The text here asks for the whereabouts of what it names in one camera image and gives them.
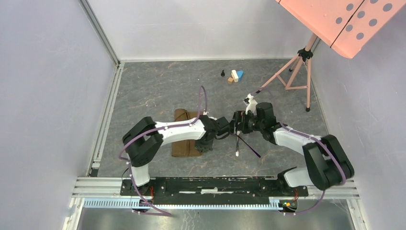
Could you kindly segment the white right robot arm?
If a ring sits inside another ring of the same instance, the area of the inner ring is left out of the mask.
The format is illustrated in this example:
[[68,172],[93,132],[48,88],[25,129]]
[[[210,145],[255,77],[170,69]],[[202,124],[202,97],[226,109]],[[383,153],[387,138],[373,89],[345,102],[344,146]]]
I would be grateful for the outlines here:
[[258,131],[277,146],[289,148],[304,157],[304,167],[293,167],[278,174],[277,191],[290,195],[296,187],[315,186],[325,191],[352,178],[355,170],[334,135],[315,136],[278,122],[271,103],[259,103],[255,112],[235,111],[230,123],[234,132]]

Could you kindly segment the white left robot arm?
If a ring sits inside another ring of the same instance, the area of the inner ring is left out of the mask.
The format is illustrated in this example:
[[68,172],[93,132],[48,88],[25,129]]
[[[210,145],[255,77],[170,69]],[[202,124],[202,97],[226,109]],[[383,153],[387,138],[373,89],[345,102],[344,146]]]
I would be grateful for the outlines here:
[[122,138],[124,151],[130,162],[132,189],[138,195],[150,190],[148,164],[161,146],[174,142],[192,141],[198,152],[213,150],[213,142],[220,135],[228,136],[230,125],[225,117],[213,119],[207,115],[177,122],[154,122],[151,117],[142,118]]

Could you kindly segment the brown cloth napkin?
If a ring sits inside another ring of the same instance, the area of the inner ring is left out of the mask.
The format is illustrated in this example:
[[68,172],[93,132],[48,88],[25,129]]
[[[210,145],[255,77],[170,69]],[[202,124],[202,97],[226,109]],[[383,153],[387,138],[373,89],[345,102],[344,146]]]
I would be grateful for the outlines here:
[[[174,121],[186,121],[194,119],[197,116],[197,111],[187,111],[186,109],[178,108],[174,111]],[[195,148],[195,140],[182,140],[173,142],[171,146],[172,157],[200,157],[202,152]]]

